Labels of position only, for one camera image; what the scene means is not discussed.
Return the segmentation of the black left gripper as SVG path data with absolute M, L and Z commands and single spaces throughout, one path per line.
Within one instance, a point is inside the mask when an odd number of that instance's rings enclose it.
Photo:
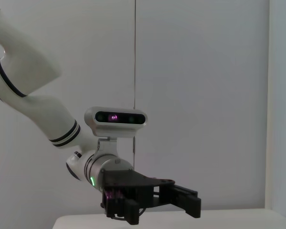
M 103 172 L 102 208 L 108 217 L 118 215 L 130 225 L 139 224 L 139 210 L 158 206 L 155 187 L 159 188 L 159 202 L 183 209 L 186 214 L 201 217 L 201 199 L 198 192 L 174 185 L 171 179 L 147 177 L 132 169 Z

